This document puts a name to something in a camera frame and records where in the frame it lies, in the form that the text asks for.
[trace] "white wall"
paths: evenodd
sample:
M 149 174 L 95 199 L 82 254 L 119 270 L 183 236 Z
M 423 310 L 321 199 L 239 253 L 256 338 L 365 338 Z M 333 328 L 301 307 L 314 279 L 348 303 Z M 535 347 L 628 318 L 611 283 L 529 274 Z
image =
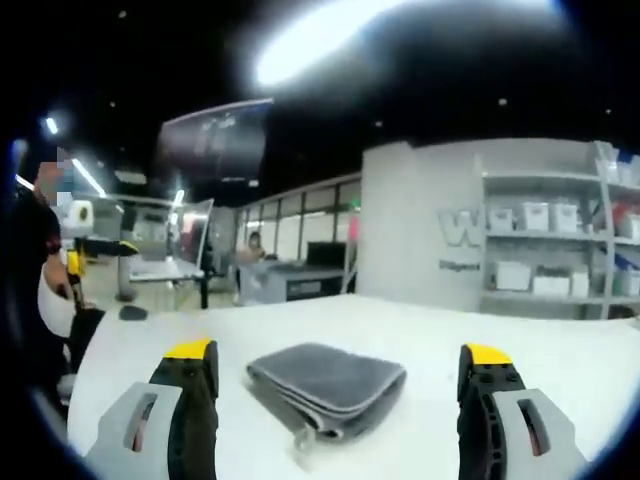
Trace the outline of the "white wall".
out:
M 358 292 L 396 301 L 477 310 L 482 288 L 479 171 L 584 171 L 588 144 L 500 139 L 366 151 Z

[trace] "desk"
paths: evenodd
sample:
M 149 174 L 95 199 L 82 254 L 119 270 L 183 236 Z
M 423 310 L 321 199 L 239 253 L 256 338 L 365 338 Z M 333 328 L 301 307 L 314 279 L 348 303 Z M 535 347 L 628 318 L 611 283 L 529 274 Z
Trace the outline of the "desk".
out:
M 576 426 L 592 460 L 616 431 L 640 381 L 640 332 L 624 320 L 580 322 L 494 317 L 401 305 L 357 295 L 250 308 L 166 313 L 121 322 L 109 312 L 78 372 L 69 441 L 86 454 L 98 420 L 134 381 L 148 381 L 175 343 L 219 342 L 219 478 L 308 479 L 292 460 L 292 434 L 249 393 L 245 366 L 305 341 L 398 361 L 408 371 L 397 405 L 370 435 L 320 444 L 313 478 L 458 478 L 456 388 L 460 346 L 507 352 L 530 388 L 542 389 Z
M 205 274 L 195 265 L 179 258 L 166 258 L 165 260 L 144 260 L 136 256 L 131 260 L 131 283 L 163 283 L 194 280 L 200 288 L 200 307 L 209 308 L 209 292 Z

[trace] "floor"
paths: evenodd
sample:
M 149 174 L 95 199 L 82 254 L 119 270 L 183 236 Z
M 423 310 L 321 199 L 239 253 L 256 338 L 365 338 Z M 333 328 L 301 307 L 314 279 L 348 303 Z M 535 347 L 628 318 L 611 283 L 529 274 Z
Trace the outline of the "floor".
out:
M 109 310 L 124 303 L 116 300 L 117 292 L 116 262 L 105 264 L 89 264 L 82 287 L 85 298 L 96 304 L 102 310 Z M 183 283 L 176 291 L 170 290 L 167 283 L 147 283 L 134 285 L 138 292 L 134 301 L 129 305 L 136 305 L 150 312 L 173 310 L 171 300 L 175 298 L 178 311 L 197 310 L 200 308 L 200 292 L 192 283 Z M 233 288 L 226 279 L 212 280 L 209 290 L 209 308 L 227 308 L 233 306 Z

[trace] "person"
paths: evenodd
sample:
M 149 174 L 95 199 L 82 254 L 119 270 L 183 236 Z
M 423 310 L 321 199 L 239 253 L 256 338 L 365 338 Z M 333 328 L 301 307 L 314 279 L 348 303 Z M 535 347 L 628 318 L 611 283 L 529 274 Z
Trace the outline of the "person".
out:
M 266 256 L 264 248 L 262 248 L 262 237 L 259 232 L 251 232 L 247 246 L 240 250 L 236 255 L 236 265 L 257 262 Z M 236 267 L 236 292 L 234 302 L 240 299 L 240 269 Z
M 56 157 L 41 162 L 33 191 L 20 198 L 9 213 L 8 277 L 9 287 L 13 291 L 19 325 L 14 330 L 24 357 L 26 381 L 42 390 L 47 400 L 61 411 L 57 394 L 57 384 L 67 373 L 67 362 L 63 353 L 65 339 L 51 332 L 38 308 L 38 290 L 40 277 L 43 276 L 48 287 L 62 297 L 73 301 L 66 266 L 60 256 L 60 222 L 51 205 L 61 208 L 57 203 L 58 193 L 65 182 L 73 175 L 69 155 L 62 149 L 56 150 Z M 83 304 L 89 311 L 94 305 Z M 73 341 L 69 348 L 84 352 L 88 337 L 97 327 L 104 312 L 95 311 L 88 316 L 85 325 L 73 319 L 71 335 Z M 79 365 L 79 355 L 75 357 L 75 366 Z

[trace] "microfiber cloth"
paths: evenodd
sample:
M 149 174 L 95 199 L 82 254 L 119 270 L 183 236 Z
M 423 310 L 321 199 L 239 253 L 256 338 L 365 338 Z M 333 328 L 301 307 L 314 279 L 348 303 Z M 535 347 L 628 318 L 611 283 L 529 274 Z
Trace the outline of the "microfiber cloth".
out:
M 349 440 L 375 428 L 407 373 L 397 363 L 305 343 L 253 361 L 254 382 L 293 407 L 319 436 Z

